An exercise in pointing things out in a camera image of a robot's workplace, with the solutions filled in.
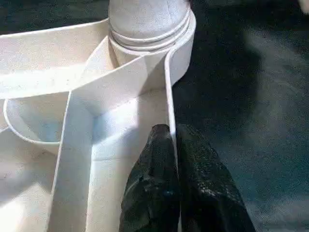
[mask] plastic compartment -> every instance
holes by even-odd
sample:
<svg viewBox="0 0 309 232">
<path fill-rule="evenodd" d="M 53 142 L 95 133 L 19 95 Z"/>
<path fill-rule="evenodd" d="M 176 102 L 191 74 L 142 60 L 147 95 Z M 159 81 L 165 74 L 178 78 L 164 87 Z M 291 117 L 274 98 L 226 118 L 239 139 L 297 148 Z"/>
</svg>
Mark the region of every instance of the plastic compartment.
<svg viewBox="0 0 309 232">
<path fill-rule="evenodd" d="M 4 116 L 17 136 L 57 155 L 67 100 L 67 92 L 8 99 Z"/>
<path fill-rule="evenodd" d="M 128 174 L 151 127 L 169 124 L 162 59 L 152 67 L 147 59 L 71 92 L 49 232 L 118 230 Z"/>
</svg>

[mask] white surface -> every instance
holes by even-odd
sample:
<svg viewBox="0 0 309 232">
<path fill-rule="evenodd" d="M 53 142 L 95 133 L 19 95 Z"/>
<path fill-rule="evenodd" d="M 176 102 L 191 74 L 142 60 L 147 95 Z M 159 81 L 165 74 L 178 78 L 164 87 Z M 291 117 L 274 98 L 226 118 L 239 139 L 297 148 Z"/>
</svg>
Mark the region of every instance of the white surface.
<svg viewBox="0 0 309 232">
<path fill-rule="evenodd" d="M 4 105 L 4 100 L 0 99 L 0 133 L 5 128 L 7 128 L 7 124 L 4 118 L 4 114 L 3 114 L 3 105 Z"/>
<path fill-rule="evenodd" d="M 175 56 L 175 61 L 173 62 L 172 69 L 175 70 L 174 75 L 171 78 L 171 84 L 175 84 L 180 78 L 183 77 L 184 73 L 187 71 L 190 58 L 192 45 L 194 40 L 194 33 L 196 29 L 196 18 L 193 12 L 190 10 L 189 25 L 185 34 L 176 40 L 175 45 L 168 47 L 164 50 L 157 52 L 141 52 L 129 50 L 118 44 L 113 37 L 110 37 L 112 47 L 115 51 L 115 55 L 118 59 L 119 64 L 128 63 L 134 58 L 144 56 L 147 69 L 152 70 L 151 72 L 156 75 L 158 72 L 164 72 L 164 57 L 168 52 L 174 53 L 177 50 L 177 56 Z"/>
<path fill-rule="evenodd" d="M 0 99 L 68 91 L 108 35 L 108 20 L 0 36 Z"/>
<path fill-rule="evenodd" d="M 301 7 L 301 10 L 305 13 L 309 13 L 309 2 L 307 0 L 299 0 L 299 4 Z"/>
<path fill-rule="evenodd" d="M 151 127 L 174 117 L 164 57 L 139 57 L 72 91 L 48 232 L 117 231 L 126 180 Z"/>
<path fill-rule="evenodd" d="M 17 136 L 57 154 L 67 99 L 67 92 L 8 99 L 4 116 Z"/>
<path fill-rule="evenodd" d="M 111 35 L 133 51 L 162 50 L 186 33 L 190 13 L 188 0 L 111 0 Z"/>
<path fill-rule="evenodd" d="M 0 231 L 43 231 L 56 158 L 8 128 L 0 133 Z"/>
</svg>

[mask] curved edge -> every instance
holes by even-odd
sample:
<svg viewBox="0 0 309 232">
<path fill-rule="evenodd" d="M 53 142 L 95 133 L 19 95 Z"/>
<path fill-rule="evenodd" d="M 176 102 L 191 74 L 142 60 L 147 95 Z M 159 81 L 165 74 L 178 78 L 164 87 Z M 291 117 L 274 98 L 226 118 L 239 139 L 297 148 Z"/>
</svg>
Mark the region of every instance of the curved edge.
<svg viewBox="0 0 309 232">
<path fill-rule="evenodd" d="M 172 47 L 166 56 L 165 69 L 169 69 L 172 86 L 183 77 L 189 68 L 196 26 L 197 21 L 194 13 L 191 11 L 190 30 L 178 44 Z"/>
<path fill-rule="evenodd" d="M 16 134 L 19 138 L 29 142 L 29 143 L 33 143 L 33 144 L 37 144 L 37 145 L 60 145 L 60 141 L 59 142 L 41 142 L 41 141 L 36 141 L 36 140 L 32 140 L 32 139 L 29 139 L 25 136 L 23 136 L 22 134 L 20 134 L 15 128 L 14 126 L 11 124 L 10 120 L 9 120 L 9 117 L 8 117 L 8 114 L 7 114 L 7 106 L 8 106 L 8 101 L 10 99 L 5 99 L 4 101 L 4 105 L 3 105 L 3 114 L 4 114 L 4 118 L 5 118 L 5 121 L 6 123 L 8 124 L 8 127 L 12 130 L 12 132 L 14 134 Z"/>
<path fill-rule="evenodd" d="M 168 115 L 169 115 L 169 132 L 170 132 L 170 135 L 171 135 L 172 141 L 173 141 L 177 176 L 179 178 L 177 139 L 176 139 L 176 120 L 175 120 L 175 111 L 174 111 L 172 83 L 171 83 L 171 76 L 170 76 L 170 62 L 171 62 L 171 58 L 174 55 L 176 50 L 177 50 L 177 48 L 168 52 L 167 56 L 165 57 L 164 66 L 165 66 L 166 96 L 167 96 Z M 178 231 L 179 232 L 182 231 L 182 216 L 181 216 L 181 213 L 179 215 L 179 220 L 178 220 Z"/>
<path fill-rule="evenodd" d="M 141 56 L 141 55 L 145 55 L 145 54 L 148 54 L 150 52 L 148 51 L 135 51 L 135 50 L 130 50 L 126 47 L 123 47 L 121 46 L 117 40 L 115 40 L 115 38 L 112 36 L 112 34 L 110 33 L 109 35 L 109 41 L 111 42 L 112 46 L 113 47 L 116 47 L 118 50 L 120 50 L 121 52 L 125 53 L 125 54 L 129 54 L 129 55 L 132 55 L 132 56 Z"/>
</svg>

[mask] dark background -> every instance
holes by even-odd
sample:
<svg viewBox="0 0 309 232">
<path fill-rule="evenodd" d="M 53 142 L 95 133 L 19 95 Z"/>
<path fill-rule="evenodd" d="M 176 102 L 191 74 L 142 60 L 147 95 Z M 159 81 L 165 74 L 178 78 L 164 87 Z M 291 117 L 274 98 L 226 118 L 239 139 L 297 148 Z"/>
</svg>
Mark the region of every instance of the dark background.
<svg viewBox="0 0 309 232">
<path fill-rule="evenodd" d="M 191 2 L 197 31 L 189 70 L 173 87 L 177 123 L 208 137 L 257 231 L 308 232 L 308 16 L 295 0 Z M 108 0 L 0 0 L 0 34 L 107 12 Z"/>
</svg>

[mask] dark fabric surface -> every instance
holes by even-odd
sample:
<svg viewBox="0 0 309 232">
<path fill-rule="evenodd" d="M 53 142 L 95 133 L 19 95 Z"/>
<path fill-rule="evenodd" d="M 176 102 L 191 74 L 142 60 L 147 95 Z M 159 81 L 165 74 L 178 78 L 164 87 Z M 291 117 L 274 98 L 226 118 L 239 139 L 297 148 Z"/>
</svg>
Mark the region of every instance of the dark fabric surface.
<svg viewBox="0 0 309 232">
<path fill-rule="evenodd" d="M 309 231 L 309 20 L 297 1 L 207 9 L 173 87 L 176 121 L 207 137 L 259 232 Z M 0 1 L 2 33 L 107 17 L 107 0 Z"/>
</svg>

